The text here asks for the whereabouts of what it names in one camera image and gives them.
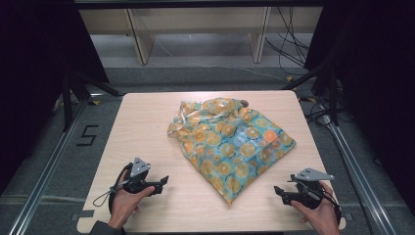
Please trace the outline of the aluminium floor rail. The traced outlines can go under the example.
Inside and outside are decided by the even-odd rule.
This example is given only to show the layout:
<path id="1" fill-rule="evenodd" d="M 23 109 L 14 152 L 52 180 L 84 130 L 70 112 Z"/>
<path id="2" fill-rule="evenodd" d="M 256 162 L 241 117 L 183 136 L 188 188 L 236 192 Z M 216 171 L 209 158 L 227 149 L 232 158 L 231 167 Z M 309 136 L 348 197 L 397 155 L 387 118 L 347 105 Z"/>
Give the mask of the aluminium floor rail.
<path id="1" fill-rule="evenodd" d="M 358 191 L 358 195 L 371 213 L 381 235 L 397 235 L 396 229 L 392 225 L 386 210 L 382 206 L 375 191 L 370 186 L 363 169 L 356 160 L 340 128 L 332 123 L 328 125 L 328 128 L 334 135 L 334 139 L 340 148 L 347 174 Z"/>
<path id="2" fill-rule="evenodd" d="M 53 174 L 63 156 L 64 151 L 68 146 L 69 139 L 72 136 L 74 129 L 77 126 L 79 117 L 83 113 L 87 106 L 86 101 L 79 101 L 75 109 L 74 114 L 71 116 L 72 121 L 70 124 L 67 124 L 64 128 L 64 131 L 59 139 L 57 146 L 55 147 L 53 153 L 51 154 L 47 164 L 43 168 L 35 186 L 33 187 L 31 193 L 28 195 L 25 200 L 21 211 L 13 222 L 8 235 L 24 235 L 26 229 L 28 228 L 34 213 L 36 212 L 38 205 L 41 201 L 41 198 L 48 187 Z"/>

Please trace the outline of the black curtain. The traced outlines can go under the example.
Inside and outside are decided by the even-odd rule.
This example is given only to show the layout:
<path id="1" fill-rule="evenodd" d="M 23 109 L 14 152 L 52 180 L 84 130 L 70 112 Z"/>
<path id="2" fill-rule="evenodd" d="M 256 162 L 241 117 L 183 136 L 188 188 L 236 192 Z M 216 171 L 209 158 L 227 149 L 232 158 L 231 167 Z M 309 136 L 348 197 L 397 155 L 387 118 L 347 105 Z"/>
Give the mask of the black curtain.
<path id="1" fill-rule="evenodd" d="M 415 0 L 367 0 L 337 69 L 349 110 L 415 213 Z"/>
<path id="2" fill-rule="evenodd" d="M 0 194 L 71 71 L 108 80 L 74 0 L 0 0 Z"/>

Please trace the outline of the black metal stand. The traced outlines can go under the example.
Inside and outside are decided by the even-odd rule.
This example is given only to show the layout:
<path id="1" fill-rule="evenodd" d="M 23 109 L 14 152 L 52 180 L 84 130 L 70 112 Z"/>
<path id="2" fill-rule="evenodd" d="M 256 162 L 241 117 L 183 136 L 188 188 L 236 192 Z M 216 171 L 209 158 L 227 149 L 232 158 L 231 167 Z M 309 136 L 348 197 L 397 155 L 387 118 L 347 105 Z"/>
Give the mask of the black metal stand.
<path id="1" fill-rule="evenodd" d="M 78 101 L 87 101 L 91 97 L 86 85 L 91 84 L 102 91 L 115 97 L 123 96 L 123 93 L 111 88 L 110 85 L 98 81 L 81 71 L 71 70 L 62 79 L 62 96 L 65 111 L 64 131 L 69 130 L 73 123 L 73 114 L 71 107 L 71 94 L 74 94 Z"/>
<path id="2" fill-rule="evenodd" d="M 337 118 L 337 77 L 335 73 L 335 67 L 331 63 L 323 62 L 313 70 L 309 71 L 305 75 L 301 76 L 297 80 L 283 87 L 283 90 L 292 90 L 311 78 L 315 77 L 316 80 L 311 88 L 314 95 L 322 95 L 325 91 L 329 94 L 329 108 L 328 115 L 330 121 L 334 125 L 338 125 Z"/>

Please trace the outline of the person's right hand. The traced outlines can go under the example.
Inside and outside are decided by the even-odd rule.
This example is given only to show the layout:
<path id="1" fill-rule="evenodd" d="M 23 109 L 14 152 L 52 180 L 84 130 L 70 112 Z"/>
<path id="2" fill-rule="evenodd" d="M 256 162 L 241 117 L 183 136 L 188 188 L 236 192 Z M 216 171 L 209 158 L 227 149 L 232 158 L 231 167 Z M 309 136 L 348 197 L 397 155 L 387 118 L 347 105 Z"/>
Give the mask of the person's right hand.
<path id="1" fill-rule="evenodd" d="M 314 230 L 329 228 L 340 230 L 334 205 L 327 199 L 323 199 L 315 210 L 311 210 L 297 201 L 291 201 L 291 206 L 302 214 L 300 223 L 308 222 Z"/>

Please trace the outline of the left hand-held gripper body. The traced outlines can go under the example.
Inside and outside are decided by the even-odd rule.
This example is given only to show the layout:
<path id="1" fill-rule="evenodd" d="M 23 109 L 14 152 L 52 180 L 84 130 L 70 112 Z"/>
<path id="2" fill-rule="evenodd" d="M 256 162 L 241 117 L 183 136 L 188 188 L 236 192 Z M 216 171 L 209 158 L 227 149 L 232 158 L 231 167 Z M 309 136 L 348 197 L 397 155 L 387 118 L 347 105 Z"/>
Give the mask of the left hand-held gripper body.
<path id="1" fill-rule="evenodd" d="M 145 163 L 140 158 L 136 158 L 133 163 L 127 167 L 127 171 L 123 181 L 123 189 L 131 194 L 137 194 L 149 186 L 153 186 L 153 182 L 147 182 L 146 177 L 151 168 L 150 164 Z"/>

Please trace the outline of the teal bag with orange print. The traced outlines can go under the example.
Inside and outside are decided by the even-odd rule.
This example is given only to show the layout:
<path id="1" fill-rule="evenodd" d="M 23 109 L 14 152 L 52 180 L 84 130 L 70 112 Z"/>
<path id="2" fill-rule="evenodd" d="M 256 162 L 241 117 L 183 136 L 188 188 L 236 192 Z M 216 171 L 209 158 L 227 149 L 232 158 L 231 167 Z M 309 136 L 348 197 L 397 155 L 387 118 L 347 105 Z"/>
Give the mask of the teal bag with orange print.
<path id="1" fill-rule="evenodd" d="M 229 204 L 297 145 L 283 128 L 241 101 L 183 101 L 167 130 Z"/>

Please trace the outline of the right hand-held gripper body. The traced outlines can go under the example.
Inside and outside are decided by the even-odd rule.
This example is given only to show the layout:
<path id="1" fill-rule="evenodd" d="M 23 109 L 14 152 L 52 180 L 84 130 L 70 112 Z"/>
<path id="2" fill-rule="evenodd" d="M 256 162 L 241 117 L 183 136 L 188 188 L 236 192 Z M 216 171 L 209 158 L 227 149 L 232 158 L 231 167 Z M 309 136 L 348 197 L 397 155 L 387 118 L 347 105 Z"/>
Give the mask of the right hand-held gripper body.
<path id="1" fill-rule="evenodd" d="M 316 209 L 323 199 L 323 187 L 320 180 L 333 180 L 334 176 L 312 168 L 305 168 L 296 174 L 296 188 L 292 201 L 302 203 L 309 209 Z"/>

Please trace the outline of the person's left hand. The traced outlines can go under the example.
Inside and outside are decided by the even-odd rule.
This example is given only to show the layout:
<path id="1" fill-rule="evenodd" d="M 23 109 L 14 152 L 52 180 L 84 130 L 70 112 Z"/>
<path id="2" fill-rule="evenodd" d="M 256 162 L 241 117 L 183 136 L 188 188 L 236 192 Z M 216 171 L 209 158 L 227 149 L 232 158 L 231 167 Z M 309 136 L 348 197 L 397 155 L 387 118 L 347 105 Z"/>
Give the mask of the person's left hand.
<path id="1" fill-rule="evenodd" d="M 128 218 L 138 212 L 139 203 L 155 191 L 154 186 L 145 188 L 137 194 L 130 194 L 123 188 L 117 191 L 112 205 L 112 214 L 108 225 L 114 229 L 121 229 Z"/>

